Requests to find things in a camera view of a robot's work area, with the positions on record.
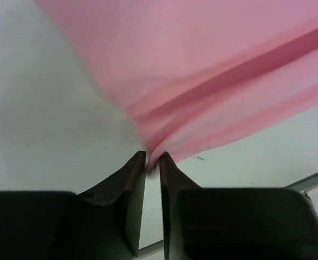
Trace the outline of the light pink t-shirt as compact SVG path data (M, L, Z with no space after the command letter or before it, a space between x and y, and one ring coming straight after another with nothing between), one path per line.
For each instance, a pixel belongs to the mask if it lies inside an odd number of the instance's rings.
M38 1L154 164L318 105L318 1Z

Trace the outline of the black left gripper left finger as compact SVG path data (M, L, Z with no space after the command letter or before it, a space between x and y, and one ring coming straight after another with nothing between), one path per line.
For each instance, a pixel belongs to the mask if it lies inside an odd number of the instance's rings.
M0 259L133 259L146 153L90 189L0 191Z

